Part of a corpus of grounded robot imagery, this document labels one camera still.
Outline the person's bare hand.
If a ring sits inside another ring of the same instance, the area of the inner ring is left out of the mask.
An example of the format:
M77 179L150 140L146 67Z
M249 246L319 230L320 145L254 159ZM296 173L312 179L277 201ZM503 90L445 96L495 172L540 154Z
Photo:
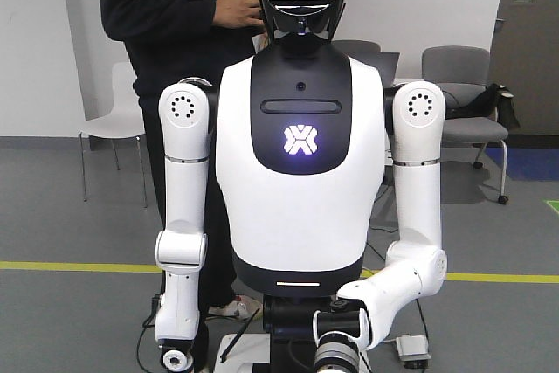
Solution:
M216 0L212 24L227 29L263 27L260 12L259 0Z

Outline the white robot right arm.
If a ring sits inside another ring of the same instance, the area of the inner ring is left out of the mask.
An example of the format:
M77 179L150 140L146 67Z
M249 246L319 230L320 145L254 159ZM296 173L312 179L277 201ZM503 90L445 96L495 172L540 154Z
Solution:
M431 82L408 83L397 91L392 115L399 239L389 246L381 271L338 290L337 300L355 303L358 310L314 314L316 372L357 372L361 352L389 334L397 313L417 298L436 294L445 279L440 216L444 95Z

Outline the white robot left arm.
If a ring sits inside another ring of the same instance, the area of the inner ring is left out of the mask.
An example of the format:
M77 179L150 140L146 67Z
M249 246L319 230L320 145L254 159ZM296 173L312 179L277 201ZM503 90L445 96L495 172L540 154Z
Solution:
M207 251L204 206L210 156L210 82L189 77L162 92L159 115L165 150L165 227L155 245L165 290L155 318L162 365L190 372L200 314L198 283Z

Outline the white black robot base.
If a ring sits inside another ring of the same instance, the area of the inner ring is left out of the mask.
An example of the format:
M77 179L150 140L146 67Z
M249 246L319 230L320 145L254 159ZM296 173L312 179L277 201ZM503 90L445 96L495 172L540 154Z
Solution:
M369 317L357 300L264 298L262 334L223 338L216 372L368 372Z

